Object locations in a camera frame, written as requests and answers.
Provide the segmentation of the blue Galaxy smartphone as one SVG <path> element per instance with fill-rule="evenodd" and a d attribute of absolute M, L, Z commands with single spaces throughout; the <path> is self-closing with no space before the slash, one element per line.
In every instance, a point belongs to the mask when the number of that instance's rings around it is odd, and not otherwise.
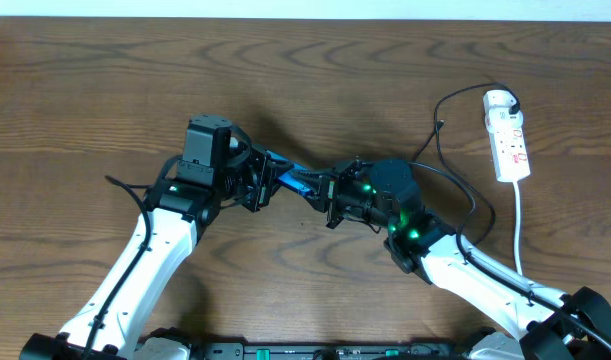
<path fill-rule="evenodd" d="M 302 172 L 306 172 L 307 168 L 270 150 L 267 151 L 267 155 L 269 158 L 266 182 L 270 190 L 276 192 L 284 187 L 302 197 L 314 194 L 313 186 L 309 185 L 302 176 Z"/>

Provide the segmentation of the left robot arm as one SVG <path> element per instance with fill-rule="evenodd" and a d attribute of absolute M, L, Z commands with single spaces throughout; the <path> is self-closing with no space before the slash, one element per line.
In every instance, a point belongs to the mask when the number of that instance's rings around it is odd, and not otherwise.
<path fill-rule="evenodd" d="M 206 228 L 227 207 L 265 206 L 275 180 L 290 168 L 231 121 L 190 119 L 184 149 L 137 195 L 114 177 L 140 215 L 125 249 L 88 303 L 50 337 L 33 334 L 21 360 L 191 359 L 197 348 L 170 330 L 141 336 L 163 290 L 193 253 Z"/>

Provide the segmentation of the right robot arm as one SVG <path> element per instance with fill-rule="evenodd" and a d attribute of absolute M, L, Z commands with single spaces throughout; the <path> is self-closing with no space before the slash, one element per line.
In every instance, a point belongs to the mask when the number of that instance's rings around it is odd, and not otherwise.
<path fill-rule="evenodd" d="M 611 306 L 596 291 L 574 294 L 537 283 L 497 262 L 429 210 L 413 178 L 417 162 L 294 166 L 279 180 L 327 216 L 386 231 L 384 247 L 406 274 L 466 300 L 504 329 L 522 359 L 611 359 Z"/>

